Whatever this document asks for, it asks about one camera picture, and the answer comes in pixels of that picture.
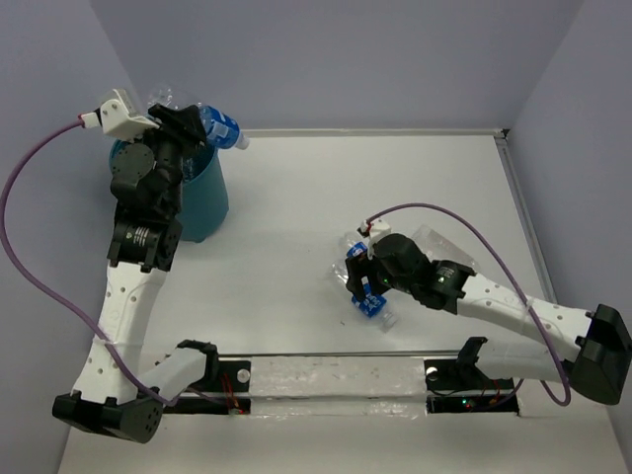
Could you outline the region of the small blue label bottle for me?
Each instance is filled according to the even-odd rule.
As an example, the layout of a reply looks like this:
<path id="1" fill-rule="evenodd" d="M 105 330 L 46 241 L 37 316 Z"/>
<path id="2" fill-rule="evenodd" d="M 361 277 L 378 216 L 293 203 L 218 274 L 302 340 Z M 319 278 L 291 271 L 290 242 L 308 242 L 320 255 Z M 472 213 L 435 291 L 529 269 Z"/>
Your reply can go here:
<path id="1" fill-rule="evenodd" d="M 338 241 L 340 252 L 344 259 L 355 257 L 367 252 L 364 238 L 356 231 L 346 232 Z"/>

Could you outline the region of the blue label bottle white cap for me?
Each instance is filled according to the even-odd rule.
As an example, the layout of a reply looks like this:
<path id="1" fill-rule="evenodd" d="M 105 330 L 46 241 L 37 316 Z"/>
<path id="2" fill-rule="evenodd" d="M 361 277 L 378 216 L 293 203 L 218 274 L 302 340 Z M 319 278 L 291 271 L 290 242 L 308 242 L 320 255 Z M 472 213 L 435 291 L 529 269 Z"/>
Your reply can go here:
<path id="1" fill-rule="evenodd" d="M 149 92 L 147 104 L 148 107 L 160 104 L 173 110 L 197 106 L 208 144 L 220 149 L 240 150 L 246 150 L 250 145 L 250 138 L 234 118 L 181 88 L 158 84 Z"/>

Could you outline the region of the large blue label bottle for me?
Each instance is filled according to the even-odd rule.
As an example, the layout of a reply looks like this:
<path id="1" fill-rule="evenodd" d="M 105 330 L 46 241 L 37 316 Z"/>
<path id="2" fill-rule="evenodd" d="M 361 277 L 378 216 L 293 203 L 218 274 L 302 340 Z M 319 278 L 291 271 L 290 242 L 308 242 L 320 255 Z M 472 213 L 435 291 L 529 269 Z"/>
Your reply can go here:
<path id="1" fill-rule="evenodd" d="M 362 280 L 365 299 L 357 299 L 347 289 L 349 276 L 344 261 L 338 260 L 332 264 L 330 277 L 338 293 L 355 310 L 355 313 L 362 315 L 362 318 L 367 323 L 386 333 L 398 322 L 398 318 L 392 310 L 392 305 L 383 295 L 374 294 L 365 278 Z"/>

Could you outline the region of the clear bottle white label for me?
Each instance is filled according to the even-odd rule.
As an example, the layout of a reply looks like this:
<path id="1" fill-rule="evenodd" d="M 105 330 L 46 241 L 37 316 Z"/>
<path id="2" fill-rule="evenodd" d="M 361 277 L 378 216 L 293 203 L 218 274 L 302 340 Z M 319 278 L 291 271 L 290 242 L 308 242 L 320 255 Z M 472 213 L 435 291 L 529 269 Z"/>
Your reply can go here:
<path id="1" fill-rule="evenodd" d="M 411 239 L 431 261 L 449 260 L 480 272 L 480 266 L 473 257 L 425 224 L 414 232 Z"/>

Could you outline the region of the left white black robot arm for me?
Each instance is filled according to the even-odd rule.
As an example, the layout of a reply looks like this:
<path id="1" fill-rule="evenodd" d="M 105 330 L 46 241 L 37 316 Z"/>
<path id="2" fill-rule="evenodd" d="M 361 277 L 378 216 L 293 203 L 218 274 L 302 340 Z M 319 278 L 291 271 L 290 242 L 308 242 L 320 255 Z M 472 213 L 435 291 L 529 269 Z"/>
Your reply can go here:
<path id="1" fill-rule="evenodd" d="M 138 375 L 149 319 L 181 239 L 185 159 L 206 146 L 195 105 L 152 106 L 147 115 L 119 116 L 104 107 L 106 134 L 124 144 L 111 160 L 117 201 L 107 259 L 104 302 L 88 357 L 72 390 L 55 398 L 52 414 L 80 431 L 146 443 L 165 408 L 190 387 L 218 378 L 215 345 L 184 340 Z"/>

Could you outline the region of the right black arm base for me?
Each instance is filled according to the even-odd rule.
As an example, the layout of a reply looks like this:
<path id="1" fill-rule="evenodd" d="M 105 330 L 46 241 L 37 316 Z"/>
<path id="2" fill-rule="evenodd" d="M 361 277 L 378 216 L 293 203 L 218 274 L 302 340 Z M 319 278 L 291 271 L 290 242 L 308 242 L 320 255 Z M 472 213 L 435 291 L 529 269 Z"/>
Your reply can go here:
<path id="1" fill-rule="evenodd" d="M 426 387 L 429 414 L 519 414 L 512 379 L 491 379 L 478 368 L 458 366 L 455 359 L 429 360 Z"/>

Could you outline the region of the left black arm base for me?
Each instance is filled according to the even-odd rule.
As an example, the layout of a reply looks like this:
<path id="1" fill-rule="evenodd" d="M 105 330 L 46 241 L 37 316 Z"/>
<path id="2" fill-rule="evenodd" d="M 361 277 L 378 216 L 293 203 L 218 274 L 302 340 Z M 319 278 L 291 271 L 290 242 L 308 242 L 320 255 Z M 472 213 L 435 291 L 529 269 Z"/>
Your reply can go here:
<path id="1" fill-rule="evenodd" d="M 246 359 L 221 359 L 217 374 L 193 384 L 174 407 L 164 409 L 173 415 L 249 415 L 251 413 L 251 362 Z"/>

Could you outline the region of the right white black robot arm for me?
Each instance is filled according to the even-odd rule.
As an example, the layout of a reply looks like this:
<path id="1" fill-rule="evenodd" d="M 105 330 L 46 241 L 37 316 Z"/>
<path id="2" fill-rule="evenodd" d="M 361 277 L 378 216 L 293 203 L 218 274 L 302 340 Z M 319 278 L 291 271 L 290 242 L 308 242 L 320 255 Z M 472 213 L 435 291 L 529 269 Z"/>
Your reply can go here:
<path id="1" fill-rule="evenodd" d="M 631 365 L 631 335 L 618 310 L 570 308 L 520 295 L 451 260 L 430 260 L 409 237 L 389 234 L 345 259 L 346 287 L 357 299 L 396 290 L 422 306 L 504 328 L 522 343 L 471 337 L 454 364 L 456 379 L 567 382 L 602 405 L 621 400 Z"/>

